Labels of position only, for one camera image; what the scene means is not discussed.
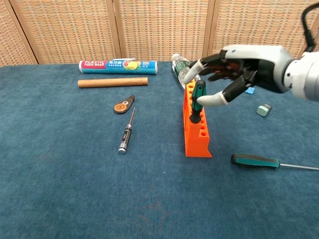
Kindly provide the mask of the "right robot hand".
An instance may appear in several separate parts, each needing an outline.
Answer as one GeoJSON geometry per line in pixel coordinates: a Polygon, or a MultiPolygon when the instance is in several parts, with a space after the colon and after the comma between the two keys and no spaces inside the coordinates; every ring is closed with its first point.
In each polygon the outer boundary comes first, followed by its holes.
{"type": "Polygon", "coordinates": [[[282,46],[227,45],[219,53],[191,63],[182,81],[188,84],[196,75],[210,75],[213,81],[231,79],[232,83],[223,91],[197,99],[202,106],[223,106],[255,85],[275,93],[287,92],[284,76],[292,61],[293,57],[282,46]]]}

